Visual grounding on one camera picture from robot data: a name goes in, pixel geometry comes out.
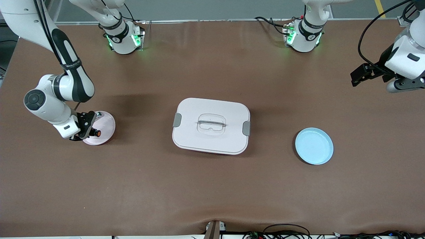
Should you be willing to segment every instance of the white lid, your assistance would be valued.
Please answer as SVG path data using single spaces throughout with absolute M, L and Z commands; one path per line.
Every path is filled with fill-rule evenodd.
M 187 98 L 177 108 L 173 141 L 195 151 L 240 154 L 248 145 L 249 119 L 241 103 Z

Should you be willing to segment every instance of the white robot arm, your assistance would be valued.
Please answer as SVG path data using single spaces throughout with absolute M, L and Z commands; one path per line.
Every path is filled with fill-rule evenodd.
M 118 54 L 129 54 L 143 48 L 145 30 L 131 21 L 123 20 L 117 10 L 124 0 L 69 0 L 99 21 L 106 32 L 111 48 Z
M 66 34 L 45 13 L 44 2 L 0 0 L 0 11 L 15 34 L 54 52 L 65 71 L 41 77 L 37 87 L 25 95 L 25 107 L 51 123 L 63 138 L 82 140 L 89 134 L 98 134 L 91 128 L 93 111 L 76 113 L 64 103 L 88 101 L 94 95 L 94 85 Z
M 287 46 L 299 52 L 309 52 L 319 43 L 323 27 L 329 19 L 330 4 L 347 3 L 352 0 L 302 0 L 306 12 L 302 19 L 296 19 L 285 29 Z
M 412 1 L 419 16 L 404 29 L 375 63 L 364 63 L 351 73 L 351 83 L 382 76 L 390 93 L 425 88 L 425 0 Z

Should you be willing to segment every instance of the table surface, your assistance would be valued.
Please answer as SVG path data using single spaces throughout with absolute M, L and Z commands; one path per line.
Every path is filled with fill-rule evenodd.
M 305 54 L 258 22 L 150 25 L 145 49 L 130 55 L 110 51 L 97 26 L 61 26 L 96 86 L 79 111 L 115 116 L 102 146 L 62 139 L 25 109 L 26 92 L 61 68 L 19 40 L 0 89 L 0 236 L 193 234 L 213 219 L 228 230 L 424 231 L 424 92 L 389 94 L 380 78 L 351 86 L 367 23 L 328 22 Z M 377 21 L 364 54 L 377 60 L 401 30 Z M 248 148 L 225 156 L 175 146 L 174 114 L 189 97 L 246 105 Z M 328 163 L 294 152 L 307 127 L 332 138 Z

